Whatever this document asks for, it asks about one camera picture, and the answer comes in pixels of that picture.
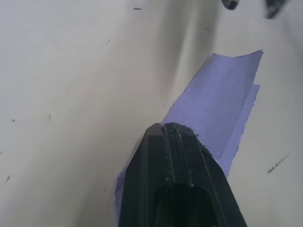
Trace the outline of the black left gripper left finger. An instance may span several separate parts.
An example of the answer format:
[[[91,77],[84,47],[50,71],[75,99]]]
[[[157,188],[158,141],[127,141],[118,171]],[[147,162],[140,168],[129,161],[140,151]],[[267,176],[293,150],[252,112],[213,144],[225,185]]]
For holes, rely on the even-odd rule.
[[[178,129],[172,122],[155,123],[144,136],[125,170],[119,227],[180,226]]]

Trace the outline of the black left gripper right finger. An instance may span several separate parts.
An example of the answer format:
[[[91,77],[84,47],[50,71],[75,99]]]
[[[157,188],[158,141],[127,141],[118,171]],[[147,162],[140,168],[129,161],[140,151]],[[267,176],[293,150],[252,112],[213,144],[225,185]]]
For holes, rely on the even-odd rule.
[[[178,123],[162,128],[171,173],[162,199],[162,226],[245,227],[224,172],[195,133]]]

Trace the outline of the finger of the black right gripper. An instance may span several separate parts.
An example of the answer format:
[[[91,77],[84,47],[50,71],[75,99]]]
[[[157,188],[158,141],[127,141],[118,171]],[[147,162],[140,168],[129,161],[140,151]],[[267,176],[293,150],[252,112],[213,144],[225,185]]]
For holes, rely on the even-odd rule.
[[[265,0],[266,18],[272,19],[283,7],[285,0]]]
[[[221,0],[224,7],[228,10],[235,10],[240,0]]]

